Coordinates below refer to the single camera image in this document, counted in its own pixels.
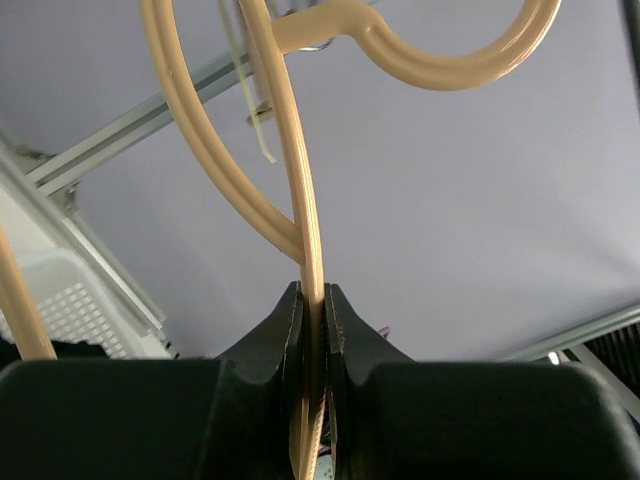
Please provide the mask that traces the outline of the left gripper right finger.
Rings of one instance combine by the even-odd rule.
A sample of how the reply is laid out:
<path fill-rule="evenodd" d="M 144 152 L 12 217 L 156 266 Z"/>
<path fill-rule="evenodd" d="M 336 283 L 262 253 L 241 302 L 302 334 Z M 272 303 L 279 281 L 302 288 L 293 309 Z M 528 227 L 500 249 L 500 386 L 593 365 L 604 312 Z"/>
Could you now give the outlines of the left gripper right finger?
<path fill-rule="evenodd" d="M 325 288 L 339 479 L 635 479 L 639 438 L 579 366 L 418 362 Z"/>

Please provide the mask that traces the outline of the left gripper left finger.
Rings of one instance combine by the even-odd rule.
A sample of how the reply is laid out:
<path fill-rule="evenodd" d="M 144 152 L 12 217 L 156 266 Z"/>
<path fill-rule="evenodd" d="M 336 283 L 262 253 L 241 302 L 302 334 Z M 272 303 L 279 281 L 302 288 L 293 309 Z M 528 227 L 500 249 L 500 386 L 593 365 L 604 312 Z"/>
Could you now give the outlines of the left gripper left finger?
<path fill-rule="evenodd" d="M 216 358 L 16 362 L 1 373 L 5 479 L 290 479 L 303 299 Z"/>

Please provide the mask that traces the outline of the beige plastic hanger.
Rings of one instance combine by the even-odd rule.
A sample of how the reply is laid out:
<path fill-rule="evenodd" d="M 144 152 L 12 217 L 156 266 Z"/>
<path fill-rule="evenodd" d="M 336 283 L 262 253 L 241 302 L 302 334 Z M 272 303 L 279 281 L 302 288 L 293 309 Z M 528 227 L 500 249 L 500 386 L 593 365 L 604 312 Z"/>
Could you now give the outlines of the beige plastic hanger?
<path fill-rule="evenodd" d="M 287 169 L 293 213 L 284 216 L 236 164 L 194 89 L 169 1 L 144 1 L 141 16 L 166 102 L 202 168 L 233 208 L 268 242 L 301 269 L 303 299 L 301 384 L 291 394 L 290 479 L 314 475 L 325 417 L 332 420 L 328 381 L 323 255 L 315 192 L 304 133 L 285 57 L 301 47 L 348 35 L 382 70 L 424 89 L 458 91 L 493 82 L 511 72 L 538 47 L 559 10 L 556 1 L 527 1 L 505 33 L 468 55 L 424 53 L 396 35 L 369 4 L 327 1 L 273 18 L 262 1 L 244 1 L 253 57 L 259 62 L 274 105 Z M 21 360 L 61 360 L 39 323 L 25 280 L 8 249 L 1 252 L 1 306 L 17 340 Z"/>

